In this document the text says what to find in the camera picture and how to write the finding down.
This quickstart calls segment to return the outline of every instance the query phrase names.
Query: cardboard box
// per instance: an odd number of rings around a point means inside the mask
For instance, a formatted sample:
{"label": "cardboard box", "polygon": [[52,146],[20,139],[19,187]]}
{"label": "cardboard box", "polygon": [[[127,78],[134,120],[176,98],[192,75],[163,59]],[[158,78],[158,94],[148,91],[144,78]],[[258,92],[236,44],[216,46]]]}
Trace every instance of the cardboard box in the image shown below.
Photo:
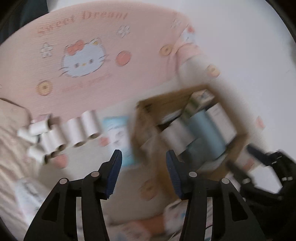
{"label": "cardboard box", "polygon": [[133,142],[136,142],[138,146],[142,147],[142,150],[145,152],[147,160],[152,166],[156,178],[161,183],[163,190],[172,197],[176,197],[176,195],[173,190],[165,160],[169,146],[161,138],[161,130],[158,125],[162,123],[162,119],[165,116],[177,110],[183,110],[192,93],[204,89],[208,89],[213,93],[215,98],[211,104],[214,105],[219,102],[237,130],[237,136],[227,147],[227,157],[223,163],[215,171],[203,174],[211,180],[220,180],[228,173],[225,167],[225,161],[228,159],[236,161],[241,150],[247,143],[247,133],[238,116],[233,112],[231,106],[227,106],[224,103],[219,97],[218,92],[212,90],[210,86],[198,85],[140,101],[137,106],[136,121],[132,136]]}

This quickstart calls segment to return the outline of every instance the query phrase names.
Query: paper tube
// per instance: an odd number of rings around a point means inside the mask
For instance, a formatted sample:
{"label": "paper tube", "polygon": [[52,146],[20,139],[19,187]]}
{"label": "paper tube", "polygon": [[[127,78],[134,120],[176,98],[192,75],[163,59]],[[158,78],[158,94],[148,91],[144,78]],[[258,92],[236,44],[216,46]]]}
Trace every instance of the paper tube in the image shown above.
{"label": "paper tube", "polygon": [[85,137],[79,117],[68,120],[67,125],[72,146],[82,146],[85,143]]}
{"label": "paper tube", "polygon": [[27,149],[27,156],[34,158],[40,164],[45,164],[47,162],[46,153],[38,145],[30,146]]}
{"label": "paper tube", "polygon": [[39,121],[33,124],[29,125],[29,133],[31,136],[37,136],[40,135],[42,133],[48,132],[49,129],[49,125],[48,125],[48,121],[49,120],[43,120],[43,121]]}
{"label": "paper tube", "polygon": [[51,156],[51,157],[55,157],[57,156],[57,150],[54,147],[54,144],[49,136],[49,132],[45,132],[43,134],[41,134],[41,146],[43,147],[46,155]]}
{"label": "paper tube", "polygon": [[194,136],[188,131],[186,126],[179,118],[175,119],[170,125],[173,127],[174,131],[185,144],[185,146],[188,146],[195,140]]}
{"label": "paper tube", "polygon": [[49,138],[57,151],[62,151],[66,148],[67,142],[64,138],[62,130],[58,125],[52,125],[48,132]]}
{"label": "paper tube", "polygon": [[161,132],[161,136],[168,143],[169,147],[174,150],[177,156],[186,150],[186,146],[182,143],[181,139],[174,132],[174,129],[171,126],[164,129]]}
{"label": "paper tube", "polygon": [[84,112],[81,116],[81,122],[88,138],[94,139],[100,135],[98,123],[93,111],[88,110]]}
{"label": "paper tube", "polygon": [[31,142],[32,144],[36,144],[39,139],[38,136],[31,136],[28,129],[25,127],[21,127],[17,130],[17,136]]}

